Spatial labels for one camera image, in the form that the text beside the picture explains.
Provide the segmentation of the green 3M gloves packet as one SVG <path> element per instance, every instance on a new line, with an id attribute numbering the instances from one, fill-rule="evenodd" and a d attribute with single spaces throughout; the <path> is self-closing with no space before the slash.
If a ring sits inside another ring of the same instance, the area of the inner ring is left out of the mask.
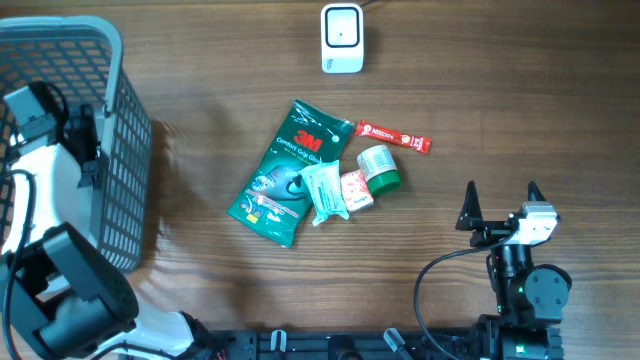
<path id="1" fill-rule="evenodd" d="M 337 160 L 353 132 L 352 122 L 295 100 L 228 215 L 256 234 L 292 247 L 312 205 L 300 171 Z"/>

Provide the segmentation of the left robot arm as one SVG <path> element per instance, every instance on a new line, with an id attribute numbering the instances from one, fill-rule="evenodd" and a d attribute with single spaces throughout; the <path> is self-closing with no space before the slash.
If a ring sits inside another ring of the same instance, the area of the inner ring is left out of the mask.
<path id="1" fill-rule="evenodd" d="M 5 99 L 17 126 L 5 159 L 14 221 L 1 254 L 4 339 L 44 359 L 215 359 L 195 318 L 140 302 L 126 280 L 141 258 L 152 133 L 143 110 Z"/>

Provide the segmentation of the green lidded jar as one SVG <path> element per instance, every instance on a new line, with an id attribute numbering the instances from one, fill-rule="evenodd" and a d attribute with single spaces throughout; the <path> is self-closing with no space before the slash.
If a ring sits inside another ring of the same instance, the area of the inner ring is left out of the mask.
<path id="1" fill-rule="evenodd" d="M 395 160 L 386 145 L 376 145 L 362 151 L 357 163 L 374 197 L 389 193 L 402 185 Z"/>

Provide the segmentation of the white teal tissue packet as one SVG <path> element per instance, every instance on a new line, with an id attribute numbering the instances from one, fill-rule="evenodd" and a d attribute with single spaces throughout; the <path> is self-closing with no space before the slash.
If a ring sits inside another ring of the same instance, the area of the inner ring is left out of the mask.
<path id="1" fill-rule="evenodd" d="M 338 160 L 307 166 L 300 171 L 300 175 L 316 210 L 315 218 L 312 220 L 314 226 L 334 215 L 344 220 L 350 218 L 342 195 Z"/>

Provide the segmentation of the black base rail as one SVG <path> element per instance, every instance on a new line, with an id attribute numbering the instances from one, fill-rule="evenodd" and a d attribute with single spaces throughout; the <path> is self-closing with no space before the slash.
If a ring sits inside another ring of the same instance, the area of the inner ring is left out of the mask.
<path id="1" fill-rule="evenodd" d="M 388 336 L 368 332 L 215 331 L 224 345 L 220 359 L 246 360 L 386 360 L 514 359 L 562 360 L 557 329 L 515 330 L 440 328 L 426 337 L 418 331 Z"/>

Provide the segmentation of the white barcode scanner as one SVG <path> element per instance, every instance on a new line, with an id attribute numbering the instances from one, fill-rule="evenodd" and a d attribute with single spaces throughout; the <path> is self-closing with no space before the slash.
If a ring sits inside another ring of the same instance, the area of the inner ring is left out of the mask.
<path id="1" fill-rule="evenodd" d="M 327 4 L 320 14 L 321 66 L 327 74 L 353 74 L 364 65 L 364 16 L 356 3 Z"/>

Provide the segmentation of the grey plastic mesh basket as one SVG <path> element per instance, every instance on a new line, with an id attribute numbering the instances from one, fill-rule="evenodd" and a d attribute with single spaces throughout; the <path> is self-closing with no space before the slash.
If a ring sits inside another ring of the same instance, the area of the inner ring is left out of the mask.
<path id="1" fill-rule="evenodd" d="M 151 121 L 123 68 L 119 31 L 96 16 L 18 17 L 1 22 L 1 92 L 44 81 L 68 106 L 95 111 L 99 181 L 90 236 L 121 272 L 141 262 L 152 150 Z"/>

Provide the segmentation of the red white small carton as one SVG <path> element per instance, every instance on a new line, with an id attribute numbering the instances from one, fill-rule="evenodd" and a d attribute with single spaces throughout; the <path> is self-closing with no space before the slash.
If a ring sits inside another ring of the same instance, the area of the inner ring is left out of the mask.
<path id="1" fill-rule="evenodd" d="M 361 170 L 343 174 L 340 181 L 342 196 L 350 213 L 363 210 L 374 204 L 374 198 Z"/>

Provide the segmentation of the red Nescafe stick sachet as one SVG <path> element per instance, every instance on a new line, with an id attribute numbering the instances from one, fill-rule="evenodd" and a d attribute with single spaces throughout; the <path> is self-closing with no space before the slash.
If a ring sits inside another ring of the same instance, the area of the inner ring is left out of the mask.
<path id="1" fill-rule="evenodd" d="M 358 122 L 355 134 L 402 148 L 413 149 L 421 154 L 428 154 L 431 147 L 431 139 L 429 137 L 398 132 L 364 120 Z"/>

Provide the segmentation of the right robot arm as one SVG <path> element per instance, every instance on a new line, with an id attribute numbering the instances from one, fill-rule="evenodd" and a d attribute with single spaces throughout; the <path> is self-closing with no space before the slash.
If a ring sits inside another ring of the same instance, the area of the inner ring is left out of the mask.
<path id="1" fill-rule="evenodd" d="M 507 219 L 489 221 L 471 181 L 456 223 L 458 231 L 471 234 L 472 251 L 488 253 L 486 268 L 498 314 L 482 315 L 472 327 L 472 335 L 488 346 L 539 341 L 562 321 L 572 287 L 566 271 L 532 259 L 532 249 L 551 240 L 561 217 L 535 182 L 528 184 L 527 195 Z"/>

